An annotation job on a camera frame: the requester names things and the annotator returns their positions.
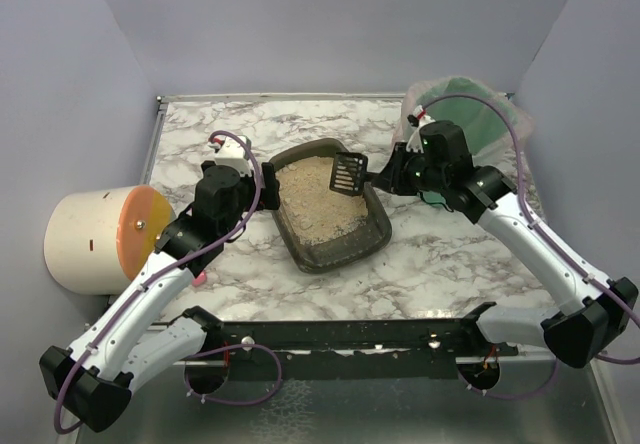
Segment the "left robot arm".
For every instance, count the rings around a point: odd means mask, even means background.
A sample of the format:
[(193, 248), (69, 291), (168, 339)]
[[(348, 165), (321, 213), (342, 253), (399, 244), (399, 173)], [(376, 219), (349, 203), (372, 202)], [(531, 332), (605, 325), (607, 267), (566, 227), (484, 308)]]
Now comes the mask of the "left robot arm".
[(142, 337), (159, 312), (244, 232), (254, 212), (279, 204), (272, 164), (242, 176), (234, 167), (204, 162), (193, 202), (164, 228), (131, 284), (83, 335), (41, 356), (58, 434), (81, 426), (104, 431), (137, 390), (174, 363), (230, 351), (215, 334), (215, 318), (201, 310), (186, 312), (148, 340)]

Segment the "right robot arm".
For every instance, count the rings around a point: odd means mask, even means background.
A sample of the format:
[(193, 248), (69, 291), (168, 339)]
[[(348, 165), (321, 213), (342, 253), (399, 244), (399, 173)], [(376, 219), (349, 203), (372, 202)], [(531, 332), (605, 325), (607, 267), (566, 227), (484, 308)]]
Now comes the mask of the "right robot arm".
[(441, 195), (451, 210), (501, 241), (551, 295), (555, 305), (549, 309), (490, 306), (476, 320), (486, 341), (547, 348), (564, 364), (582, 368), (604, 359), (605, 348), (626, 329), (637, 287), (587, 264), (522, 203), (501, 171), (474, 164), (456, 124), (422, 125), (411, 142), (395, 144), (381, 172), (366, 178), (390, 194)]

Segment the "dark grey litter box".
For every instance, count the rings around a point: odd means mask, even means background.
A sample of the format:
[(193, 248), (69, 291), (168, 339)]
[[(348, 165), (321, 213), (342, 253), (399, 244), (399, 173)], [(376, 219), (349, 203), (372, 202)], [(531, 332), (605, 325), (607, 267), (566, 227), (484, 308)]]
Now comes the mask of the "dark grey litter box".
[[(339, 140), (323, 138), (287, 149), (272, 157), (270, 163), (280, 171), (307, 158), (331, 160), (345, 150)], [(379, 197), (370, 186), (364, 188), (362, 197), (366, 215), (356, 222), (355, 228), (317, 244), (302, 241), (300, 234), (293, 230), (292, 218), (284, 206), (272, 213), (283, 242), (300, 270), (311, 274), (333, 271), (378, 252), (390, 241), (392, 225)]]

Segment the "green trash bin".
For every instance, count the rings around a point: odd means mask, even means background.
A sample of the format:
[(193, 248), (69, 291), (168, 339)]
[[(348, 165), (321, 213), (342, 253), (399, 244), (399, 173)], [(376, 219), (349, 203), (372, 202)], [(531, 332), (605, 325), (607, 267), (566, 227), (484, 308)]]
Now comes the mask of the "green trash bin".
[[(432, 100), (453, 94), (469, 94), (490, 102), (515, 126), (514, 106), (483, 82), (464, 76), (452, 76), (431, 82), (417, 102), (424, 106)], [(427, 108), (435, 120), (448, 120), (460, 126), (477, 165), (497, 165), (512, 148), (512, 138), (498, 114), (482, 102), (455, 97), (441, 100)]]

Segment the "small pink object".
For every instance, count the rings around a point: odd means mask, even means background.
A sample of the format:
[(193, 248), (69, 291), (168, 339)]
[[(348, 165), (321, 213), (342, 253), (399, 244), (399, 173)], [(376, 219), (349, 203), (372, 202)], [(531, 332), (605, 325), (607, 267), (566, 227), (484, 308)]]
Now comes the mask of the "small pink object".
[(204, 284), (205, 282), (206, 282), (206, 275), (204, 273), (201, 273), (197, 278), (194, 279), (193, 285), (194, 286), (200, 286), (200, 285)]

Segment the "cream cylinder with orange lid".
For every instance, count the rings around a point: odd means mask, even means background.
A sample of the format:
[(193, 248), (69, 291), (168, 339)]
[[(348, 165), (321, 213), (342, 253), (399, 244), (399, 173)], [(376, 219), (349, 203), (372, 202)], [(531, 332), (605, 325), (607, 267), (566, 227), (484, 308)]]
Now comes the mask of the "cream cylinder with orange lid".
[(149, 185), (70, 194), (47, 225), (47, 269), (73, 293), (117, 295), (140, 272), (174, 218), (169, 201)]

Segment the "black litter scoop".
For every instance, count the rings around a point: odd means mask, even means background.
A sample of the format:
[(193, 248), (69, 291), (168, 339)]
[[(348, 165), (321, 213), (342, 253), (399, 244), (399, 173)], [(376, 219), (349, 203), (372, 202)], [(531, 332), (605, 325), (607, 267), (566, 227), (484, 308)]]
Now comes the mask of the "black litter scoop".
[(337, 152), (334, 155), (329, 189), (346, 196), (360, 196), (365, 184), (377, 176), (368, 171), (368, 158), (361, 153)]

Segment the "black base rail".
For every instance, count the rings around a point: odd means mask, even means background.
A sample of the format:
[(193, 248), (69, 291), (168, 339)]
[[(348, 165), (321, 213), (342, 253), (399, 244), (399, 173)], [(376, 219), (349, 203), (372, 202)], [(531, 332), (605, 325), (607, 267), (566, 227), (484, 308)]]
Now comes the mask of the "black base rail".
[(518, 353), (484, 338), (478, 311), (462, 318), (233, 322), (194, 306), (182, 315), (203, 327), (204, 351), (229, 348), (221, 358), (189, 359), (186, 374), (197, 379), (454, 379), (459, 363)]

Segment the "clear plastic bin liner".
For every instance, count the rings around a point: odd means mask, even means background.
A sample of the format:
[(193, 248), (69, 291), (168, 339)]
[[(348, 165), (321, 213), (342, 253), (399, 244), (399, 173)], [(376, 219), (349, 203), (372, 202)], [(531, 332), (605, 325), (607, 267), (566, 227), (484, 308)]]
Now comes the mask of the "clear plastic bin liner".
[(424, 105), (428, 107), (429, 117), (449, 120), (463, 129), (477, 165), (496, 165), (504, 153), (513, 148), (502, 117), (510, 122), (521, 145), (526, 143), (534, 129), (533, 119), (503, 93), (469, 77), (449, 76), (419, 81), (410, 86), (402, 101), (393, 142), (409, 139), (413, 128), (408, 122), (408, 115), (416, 107)]

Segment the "beige cat litter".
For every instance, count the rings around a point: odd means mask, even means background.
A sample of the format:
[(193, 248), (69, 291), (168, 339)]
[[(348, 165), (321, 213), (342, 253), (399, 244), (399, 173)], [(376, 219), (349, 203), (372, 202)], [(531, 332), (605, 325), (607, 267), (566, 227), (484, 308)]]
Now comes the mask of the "beige cat litter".
[(313, 156), (276, 172), (281, 208), (303, 245), (318, 245), (347, 235), (366, 222), (362, 196), (345, 196), (329, 189), (333, 159)]

